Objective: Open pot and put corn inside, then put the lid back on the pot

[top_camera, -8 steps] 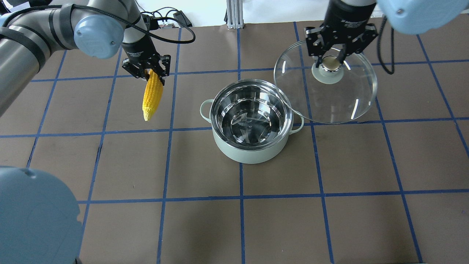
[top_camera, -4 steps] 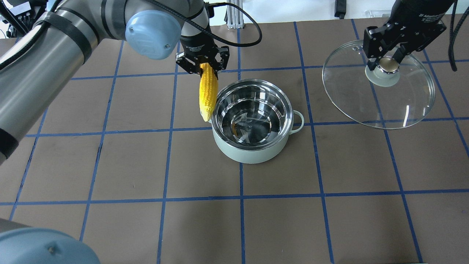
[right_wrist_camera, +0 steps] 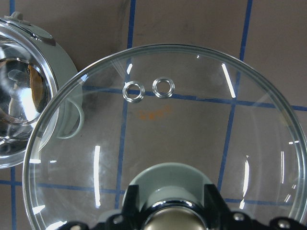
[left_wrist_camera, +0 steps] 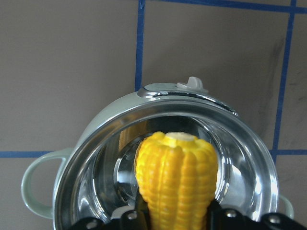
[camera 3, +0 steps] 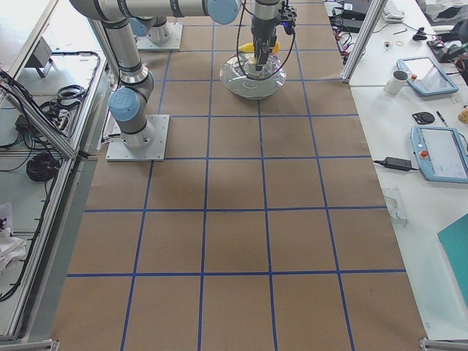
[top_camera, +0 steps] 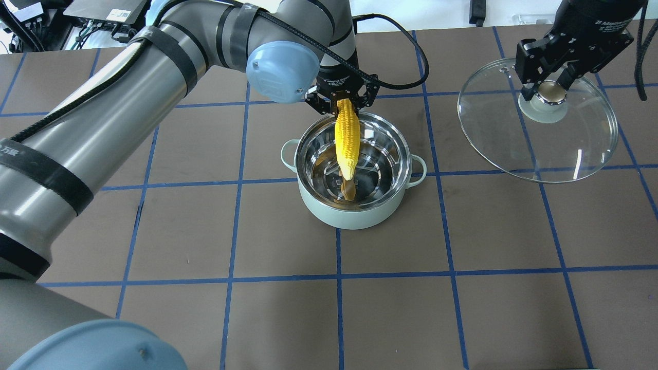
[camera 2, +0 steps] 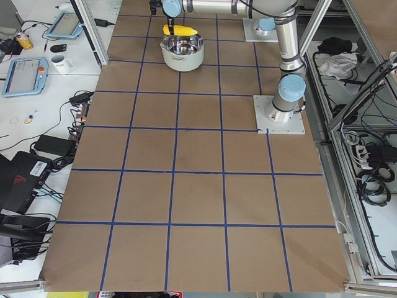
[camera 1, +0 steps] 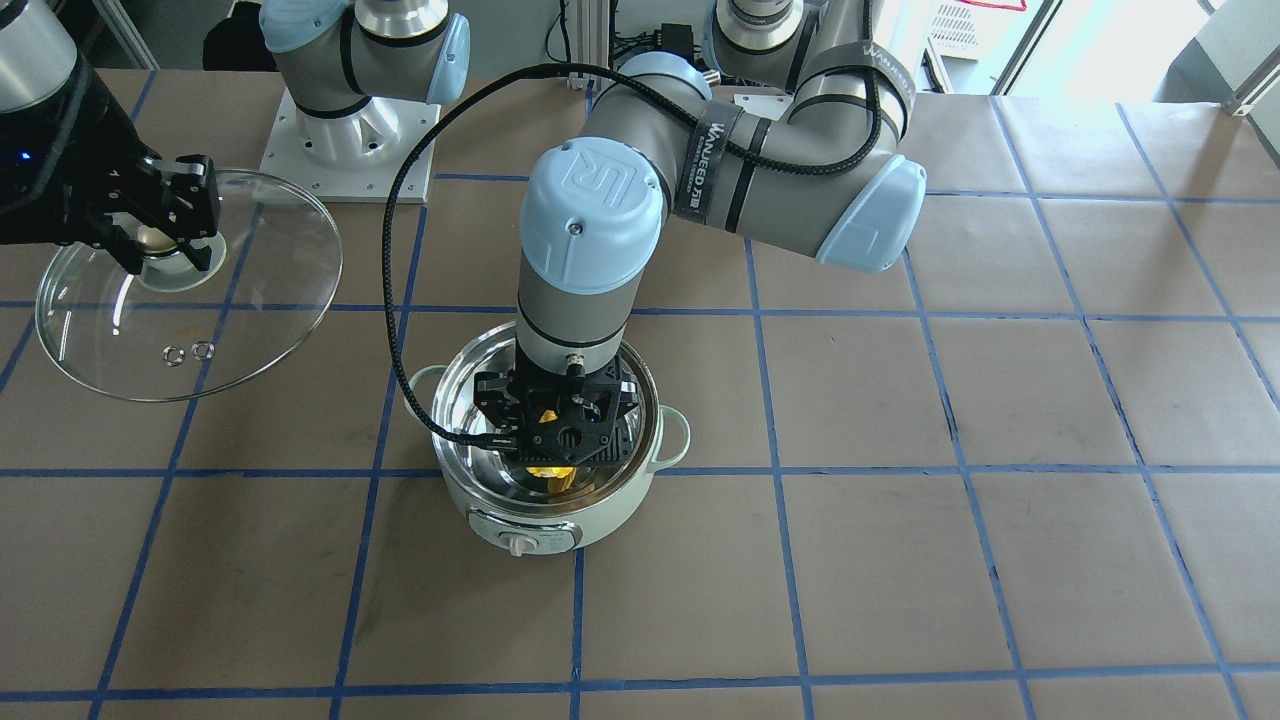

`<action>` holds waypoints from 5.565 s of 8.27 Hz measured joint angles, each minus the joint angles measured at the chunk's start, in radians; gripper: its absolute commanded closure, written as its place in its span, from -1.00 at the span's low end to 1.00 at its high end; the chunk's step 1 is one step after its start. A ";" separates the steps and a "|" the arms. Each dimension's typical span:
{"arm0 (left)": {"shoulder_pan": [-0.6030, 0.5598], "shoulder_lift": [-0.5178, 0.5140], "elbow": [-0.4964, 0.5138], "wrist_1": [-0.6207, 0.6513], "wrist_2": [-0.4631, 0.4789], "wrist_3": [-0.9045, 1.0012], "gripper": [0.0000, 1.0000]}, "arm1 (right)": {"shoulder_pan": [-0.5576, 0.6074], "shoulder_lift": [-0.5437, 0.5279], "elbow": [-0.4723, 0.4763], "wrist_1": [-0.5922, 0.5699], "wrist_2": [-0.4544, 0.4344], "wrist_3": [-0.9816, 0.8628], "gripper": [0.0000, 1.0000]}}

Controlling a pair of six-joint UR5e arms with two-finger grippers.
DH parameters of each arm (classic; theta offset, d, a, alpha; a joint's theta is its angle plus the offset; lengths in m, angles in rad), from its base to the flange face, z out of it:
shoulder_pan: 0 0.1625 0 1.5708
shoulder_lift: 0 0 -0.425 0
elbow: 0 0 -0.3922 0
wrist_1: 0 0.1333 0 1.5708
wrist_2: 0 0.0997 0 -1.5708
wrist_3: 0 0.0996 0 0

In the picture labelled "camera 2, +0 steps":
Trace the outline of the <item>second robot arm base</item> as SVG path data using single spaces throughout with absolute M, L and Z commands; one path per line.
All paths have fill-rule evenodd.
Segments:
M 266 36 L 275 30 L 274 18 L 265 18 L 255 20 L 253 23 L 253 31 L 258 36 Z

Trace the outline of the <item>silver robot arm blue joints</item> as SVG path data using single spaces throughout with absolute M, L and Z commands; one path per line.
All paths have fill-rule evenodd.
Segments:
M 228 14 L 249 19 L 274 18 L 280 51 L 280 70 L 277 94 L 273 106 L 290 112 L 305 92 L 303 62 L 298 48 L 297 1 L 161 1 L 164 15 L 176 18 L 188 14 Z

